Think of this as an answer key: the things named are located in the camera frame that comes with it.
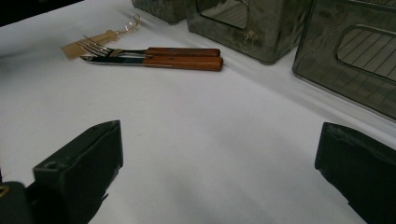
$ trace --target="knife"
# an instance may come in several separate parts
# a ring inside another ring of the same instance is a hole
[[[122,55],[133,56],[173,56],[173,57],[219,57],[219,49],[188,49],[188,48],[154,48],[148,49],[110,49],[107,52],[109,57]]]
[[[94,57],[80,56],[87,63],[110,65],[135,65],[156,68],[176,68],[205,71],[221,71],[223,59],[221,57],[169,57],[146,56],[145,58],[133,57]]]

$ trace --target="white fabric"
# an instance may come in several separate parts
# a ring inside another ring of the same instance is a hole
[[[110,47],[219,48],[221,72],[69,62],[60,47],[117,30]],[[295,49],[263,65],[134,8],[85,0],[0,28],[0,166],[4,181],[91,126],[119,119],[124,167],[94,224],[364,223],[314,168],[323,122],[396,148],[394,121],[291,72]]]

